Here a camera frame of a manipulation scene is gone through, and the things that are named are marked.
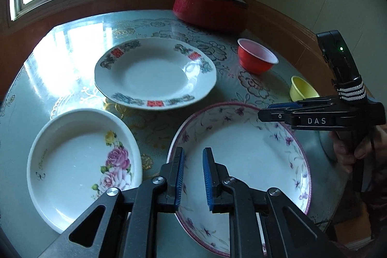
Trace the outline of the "person right hand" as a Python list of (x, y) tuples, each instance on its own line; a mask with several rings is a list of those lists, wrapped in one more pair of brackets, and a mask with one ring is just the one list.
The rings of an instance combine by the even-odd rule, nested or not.
[[(357, 160), (367, 158), (372, 153), (371, 141), (363, 138), (360, 142), (356, 140), (356, 145), (351, 145), (344, 136), (339, 136), (336, 132), (329, 133), (333, 140), (333, 150), (341, 168), (347, 173), (352, 173), (352, 166)], [(380, 164), (386, 164), (386, 125), (380, 125), (375, 128), (375, 155), (376, 161)]]

